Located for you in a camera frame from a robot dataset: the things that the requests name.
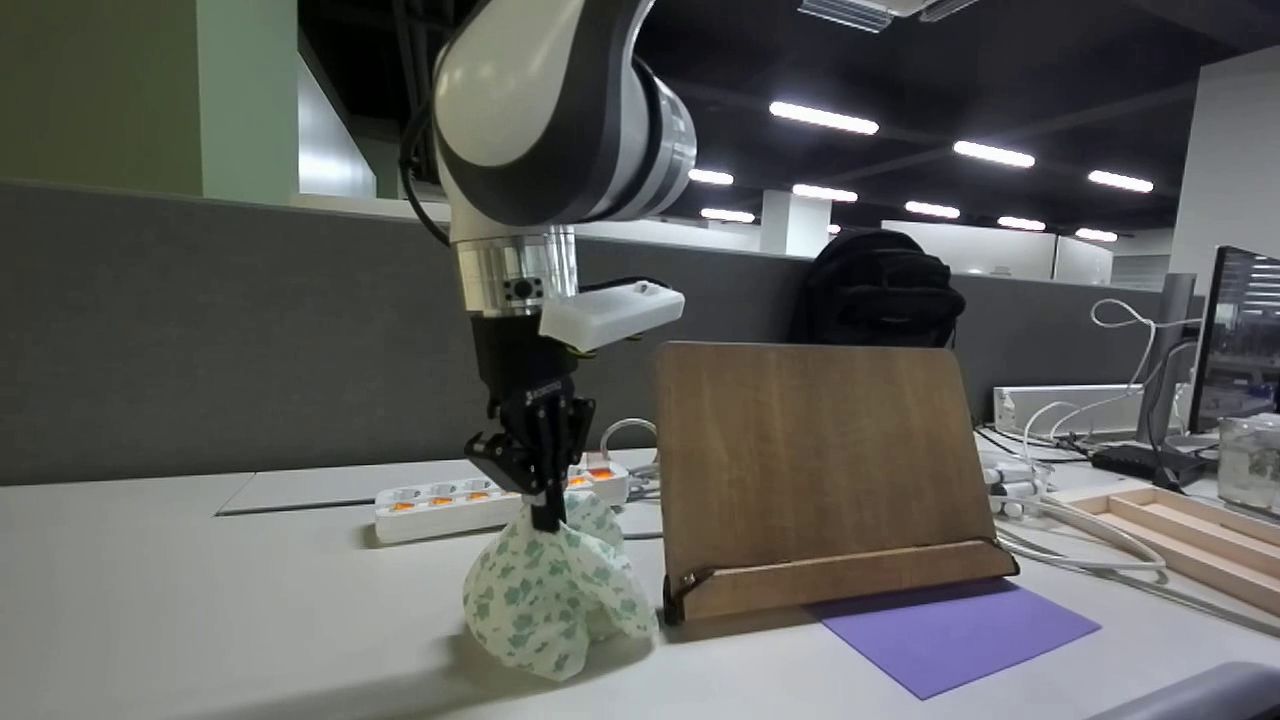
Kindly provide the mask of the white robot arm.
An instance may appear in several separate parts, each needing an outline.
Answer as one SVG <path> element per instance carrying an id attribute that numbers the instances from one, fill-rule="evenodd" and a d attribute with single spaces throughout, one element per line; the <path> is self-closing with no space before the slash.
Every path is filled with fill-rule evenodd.
<path id="1" fill-rule="evenodd" d="M 575 227 L 666 213 L 695 164 L 688 102 L 636 57 L 656 0 L 481 0 L 432 64 L 432 98 L 400 139 L 400 182 L 432 159 L 458 250 L 492 437 L 468 460 L 532 503 L 532 527 L 566 519 L 591 401 L 583 350 L 685 316 L 659 279 L 583 286 Z"/>

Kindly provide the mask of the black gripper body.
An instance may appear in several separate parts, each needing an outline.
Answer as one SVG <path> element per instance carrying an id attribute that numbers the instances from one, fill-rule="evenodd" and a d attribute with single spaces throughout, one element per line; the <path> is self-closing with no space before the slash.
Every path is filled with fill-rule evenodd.
<path id="1" fill-rule="evenodd" d="M 538 397 L 566 397 L 571 437 L 589 432 L 589 402 L 571 388 L 575 350 L 547 339 L 538 316 L 476 316 L 472 337 L 490 408 L 505 432 L 532 437 Z"/>

